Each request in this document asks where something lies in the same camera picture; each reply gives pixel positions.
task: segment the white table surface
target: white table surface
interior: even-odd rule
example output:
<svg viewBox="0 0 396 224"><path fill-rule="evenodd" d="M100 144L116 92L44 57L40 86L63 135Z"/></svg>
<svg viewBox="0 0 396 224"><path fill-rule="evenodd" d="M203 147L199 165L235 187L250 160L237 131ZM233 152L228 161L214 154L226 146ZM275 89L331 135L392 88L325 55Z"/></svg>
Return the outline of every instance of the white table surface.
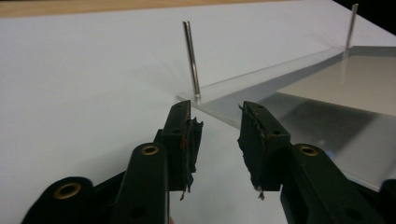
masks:
<svg viewBox="0 0 396 224"><path fill-rule="evenodd" d="M152 141L191 89L182 21L202 86L346 43L350 11L330 0L181 7L0 20L0 223L20 223L53 182L95 185ZM396 46L358 17L353 45ZM176 223L286 223L264 202L227 124L205 123L191 194L171 193Z"/></svg>

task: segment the metal rod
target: metal rod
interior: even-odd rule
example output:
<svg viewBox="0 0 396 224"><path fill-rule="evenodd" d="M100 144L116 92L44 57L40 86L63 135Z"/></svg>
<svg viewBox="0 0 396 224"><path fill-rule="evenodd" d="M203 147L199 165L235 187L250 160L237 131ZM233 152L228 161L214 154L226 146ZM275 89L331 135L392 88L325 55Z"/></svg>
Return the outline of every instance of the metal rod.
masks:
<svg viewBox="0 0 396 224"><path fill-rule="evenodd" d="M351 48L350 40L352 39L353 27L355 26L356 14L358 13L358 6L359 6L359 4L354 4L352 6L352 16L350 18L349 31L347 33L346 49Z"/></svg>
<svg viewBox="0 0 396 224"><path fill-rule="evenodd" d="M194 56L194 48L192 46L190 22L183 21L183 25L184 25L184 32L186 33L187 48L189 50L189 56L190 56L192 86L193 86L193 90L194 90L194 95L196 98L201 98L201 92L200 92L199 82L198 82L197 66L195 63L195 56Z"/></svg>

